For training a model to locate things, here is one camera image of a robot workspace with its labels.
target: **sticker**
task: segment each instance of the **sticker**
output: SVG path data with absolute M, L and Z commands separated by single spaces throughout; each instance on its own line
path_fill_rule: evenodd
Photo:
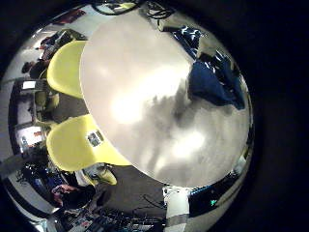
M 99 144 L 101 144 L 104 139 L 100 132 L 98 130 L 96 131 L 91 131 L 90 133 L 87 134 L 86 139 L 90 143 L 91 146 L 97 147 Z

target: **person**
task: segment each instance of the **person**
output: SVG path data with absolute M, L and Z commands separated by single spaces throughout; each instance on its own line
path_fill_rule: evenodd
M 39 47 L 36 47 L 36 50 L 43 50 L 43 54 L 42 54 L 41 59 L 46 61 L 46 60 L 50 60 L 53 57 L 53 55 L 57 51 L 57 47 L 41 45 Z
M 29 73 L 30 77 L 33 79 L 39 79 L 42 72 L 48 67 L 50 60 L 39 59 L 38 62 L 25 62 L 21 72 Z
M 96 189 L 91 185 L 73 187 L 63 184 L 53 188 L 51 193 L 53 194 L 53 200 L 59 208 L 75 210 L 89 203 L 96 194 Z
M 40 42 L 40 46 L 49 47 L 55 45 L 57 39 L 59 38 L 58 33 L 55 33 L 51 37 L 46 37 Z

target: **chair backrest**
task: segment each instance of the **chair backrest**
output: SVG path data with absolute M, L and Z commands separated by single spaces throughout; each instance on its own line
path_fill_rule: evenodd
M 80 170 L 96 162 L 130 165 L 100 135 L 90 114 L 70 118 L 54 127 L 47 136 L 46 146 L 53 163 L 66 171 Z
M 58 92 L 82 99 L 79 84 L 79 62 L 85 41 L 73 41 L 62 46 L 51 59 L 47 82 Z
M 43 72 L 41 72 L 39 79 L 46 79 L 47 76 L 47 70 L 44 70 Z
M 46 107 L 47 93 L 45 91 L 35 92 L 35 103 L 37 106 Z
M 59 104 L 59 101 L 60 101 L 59 94 L 54 94 L 54 95 L 48 96 L 45 111 L 50 112 L 51 110 L 56 108 L 57 105 Z

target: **white table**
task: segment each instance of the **white table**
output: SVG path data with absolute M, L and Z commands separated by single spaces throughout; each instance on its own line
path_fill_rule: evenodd
M 137 169 L 179 187 L 229 173 L 249 128 L 247 109 L 187 98 L 192 62 L 169 33 L 134 11 L 101 24 L 80 64 L 84 99 L 102 133 Z

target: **round table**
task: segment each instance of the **round table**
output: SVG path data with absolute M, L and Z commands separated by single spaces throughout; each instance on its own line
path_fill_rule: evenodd
M 137 11 L 101 24 L 81 56 L 80 81 L 99 129 L 133 166 L 177 187 L 201 187 L 236 165 L 249 131 L 246 108 L 191 101 L 193 60 Z

